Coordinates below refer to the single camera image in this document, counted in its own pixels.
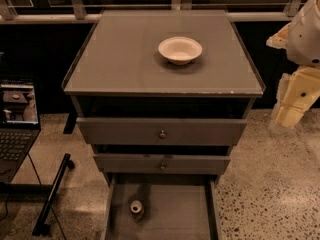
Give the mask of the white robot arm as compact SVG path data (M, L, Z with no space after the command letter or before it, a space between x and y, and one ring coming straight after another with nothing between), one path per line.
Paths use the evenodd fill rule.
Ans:
M291 22L269 37L266 45L285 49L298 65L283 73L270 126L277 132L293 129L320 97L320 0L308 0Z

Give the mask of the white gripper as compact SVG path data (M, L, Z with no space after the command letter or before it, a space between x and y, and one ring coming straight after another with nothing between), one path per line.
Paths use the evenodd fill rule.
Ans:
M286 49L290 24L283 26L270 36L266 45L275 49ZM320 69L300 66L290 77L287 90L271 112L269 128L275 133L294 130L303 114L320 97Z

